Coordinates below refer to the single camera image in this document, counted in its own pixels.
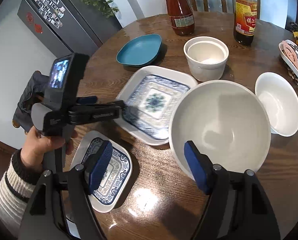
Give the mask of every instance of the sauce bottle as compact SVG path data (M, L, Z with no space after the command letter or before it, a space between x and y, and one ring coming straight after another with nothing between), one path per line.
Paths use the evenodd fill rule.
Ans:
M187 0L166 0L167 11L173 30L177 35L188 35L194 31L194 19Z
M258 0L233 0L233 36L237 42L250 45L253 41Z

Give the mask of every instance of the white tray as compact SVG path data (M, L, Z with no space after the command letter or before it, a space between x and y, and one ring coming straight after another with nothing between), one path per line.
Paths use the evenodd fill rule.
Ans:
M196 86L190 75L158 66L139 69L116 97L127 107L114 121L149 145L163 145L169 141L168 127L177 102Z
M296 45L293 41L290 40L285 40L288 44ZM283 53L283 43L279 43L279 50L280 50L280 55L283 58L283 60L288 64L288 66L292 69L292 71L296 74L298 77L298 70L297 68L293 65L291 60L287 58L287 56Z
M114 208L129 181L132 173L132 161L129 153L103 134L91 131L82 138L70 165L70 169L72 169L77 164L84 163L93 150L97 151L104 140L112 143L113 156L99 188L88 196L93 209L101 213L109 212Z

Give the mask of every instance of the teal plate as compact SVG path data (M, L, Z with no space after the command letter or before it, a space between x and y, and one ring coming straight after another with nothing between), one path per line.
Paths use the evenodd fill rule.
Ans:
M134 38L125 44L117 54L120 64L132 67L144 67L152 63L158 56L161 36L148 34Z

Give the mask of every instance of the blue floral pattern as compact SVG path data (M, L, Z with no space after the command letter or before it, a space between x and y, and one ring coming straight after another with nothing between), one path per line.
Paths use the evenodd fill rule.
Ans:
M189 89L176 81L148 75L126 101L122 117L154 139L167 139L172 111Z
M96 153L103 141L104 140L99 137L94 138L90 143L81 163L85 163L91 154ZM127 175L129 174L129 171L129 158L121 151L113 148L113 154L105 175L100 183L99 188L93 192L93 195L102 204L110 205L114 201L119 189L121 188L121 185L124 183Z

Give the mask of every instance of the camera screen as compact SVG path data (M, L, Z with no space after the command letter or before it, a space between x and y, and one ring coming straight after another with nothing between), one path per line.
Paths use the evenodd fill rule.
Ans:
M65 74L68 68L69 60L63 60L57 62L53 66L53 70L50 75L49 87L62 88L65 80Z

